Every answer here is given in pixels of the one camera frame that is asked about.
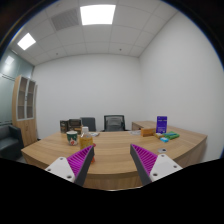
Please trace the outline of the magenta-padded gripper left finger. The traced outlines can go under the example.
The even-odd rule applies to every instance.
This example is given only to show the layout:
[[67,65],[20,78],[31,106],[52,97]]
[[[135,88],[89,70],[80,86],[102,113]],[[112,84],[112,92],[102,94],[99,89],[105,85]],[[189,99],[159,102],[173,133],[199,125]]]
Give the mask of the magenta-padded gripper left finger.
[[68,158],[57,158],[46,168],[46,171],[78,186],[82,186],[93,157],[94,146],[91,145],[72,154]]

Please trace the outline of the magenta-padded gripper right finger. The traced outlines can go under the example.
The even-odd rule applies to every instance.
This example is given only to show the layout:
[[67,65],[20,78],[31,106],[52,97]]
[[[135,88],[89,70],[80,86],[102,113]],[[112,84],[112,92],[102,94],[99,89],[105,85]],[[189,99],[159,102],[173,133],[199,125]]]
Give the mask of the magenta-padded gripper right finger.
[[182,169],[166,154],[156,155],[134,144],[130,145],[130,154],[143,186]]

